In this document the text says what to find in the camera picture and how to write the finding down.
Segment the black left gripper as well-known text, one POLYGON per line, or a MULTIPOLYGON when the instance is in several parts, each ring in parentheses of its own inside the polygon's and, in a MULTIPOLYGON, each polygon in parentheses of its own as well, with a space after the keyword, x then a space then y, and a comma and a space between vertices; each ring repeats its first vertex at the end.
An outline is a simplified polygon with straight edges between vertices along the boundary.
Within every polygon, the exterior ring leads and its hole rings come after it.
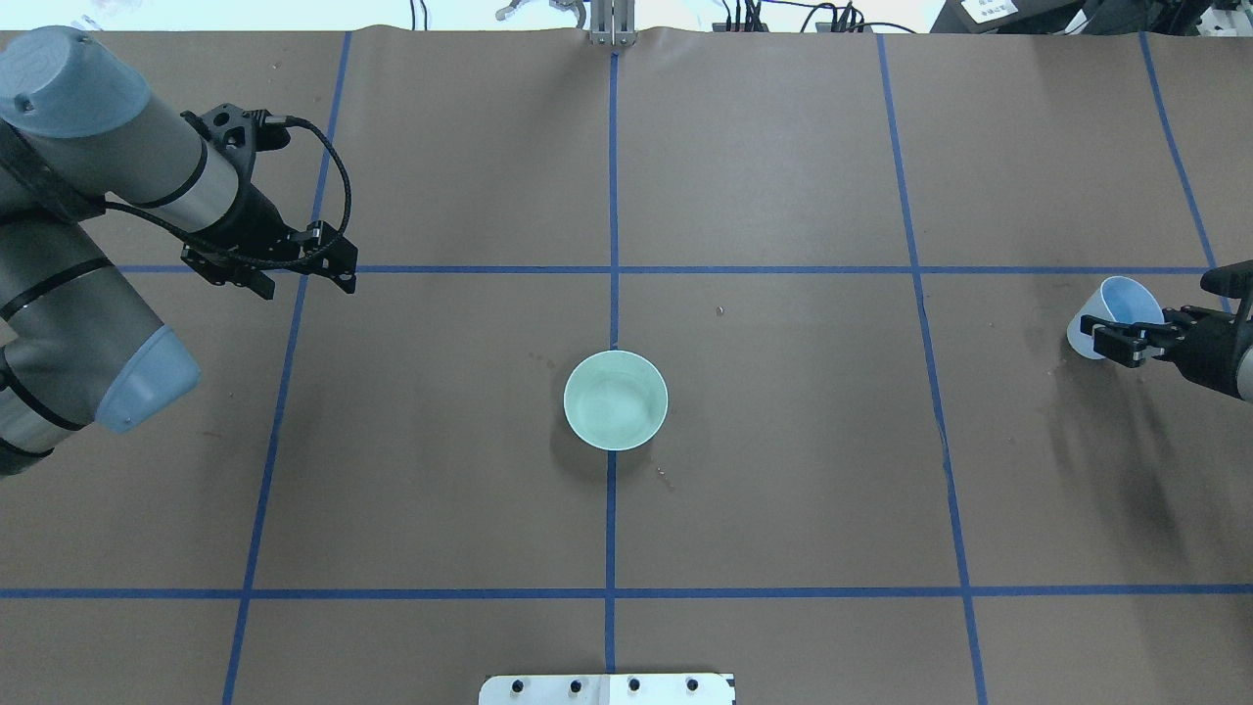
POLYGON ((234 255, 268 262, 266 265, 246 264, 202 247, 183 247, 182 262, 211 286, 242 287, 263 301, 272 301, 276 284, 263 270, 278 269, 278 260, 294 260, 294 273, 327 278, 346 296, 356 293, 358 248, 350 237, 327 220, 316 220, 297 232, 253 184, 243 188, 219 222, 194 235, 234 255))

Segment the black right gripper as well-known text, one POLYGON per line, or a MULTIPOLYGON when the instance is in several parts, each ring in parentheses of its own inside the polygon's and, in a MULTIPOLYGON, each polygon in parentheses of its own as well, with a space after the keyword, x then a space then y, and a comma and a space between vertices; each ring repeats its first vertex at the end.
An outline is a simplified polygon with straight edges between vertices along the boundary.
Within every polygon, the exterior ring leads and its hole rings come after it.
POLYGON ((1172 352, 1185 379, 1235 399, 1252 399, 1250 316, 1203 306, 1164 308, 1165 324, 1095 324, 1093 351, 1124 367, 1172 352))

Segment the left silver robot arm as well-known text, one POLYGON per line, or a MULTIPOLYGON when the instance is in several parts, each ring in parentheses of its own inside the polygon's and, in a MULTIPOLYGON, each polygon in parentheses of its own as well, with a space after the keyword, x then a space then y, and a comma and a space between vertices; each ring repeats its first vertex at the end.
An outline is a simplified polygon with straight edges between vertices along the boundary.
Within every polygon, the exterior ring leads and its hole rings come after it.
POLYGON ((23 33, 3 49, 1 473, 21 475, 90 425, 125 433, 200 383, 200 364, 81 227, 122 212, 159 227, 211 286, 269 301, 272 273, 353 294, 357 247, 340 224, 289 225, 254 184, 256 157, 315 135, 304 116, 233 104, 175 111, 80 28, 23 33))

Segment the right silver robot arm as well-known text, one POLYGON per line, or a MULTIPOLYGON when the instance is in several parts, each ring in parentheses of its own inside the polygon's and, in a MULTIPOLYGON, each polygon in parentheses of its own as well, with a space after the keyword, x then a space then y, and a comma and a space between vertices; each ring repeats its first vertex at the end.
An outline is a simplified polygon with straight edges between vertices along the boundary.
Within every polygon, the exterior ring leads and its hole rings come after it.
POLYGON ((1164 308, 1162 324, 1080 317, 1080 333, 1093 352, 1123 367, 1159 359, 1183 379, 1222 396, 1250 402, 1252 333, 1249 318, 1197 306, 1164 308))

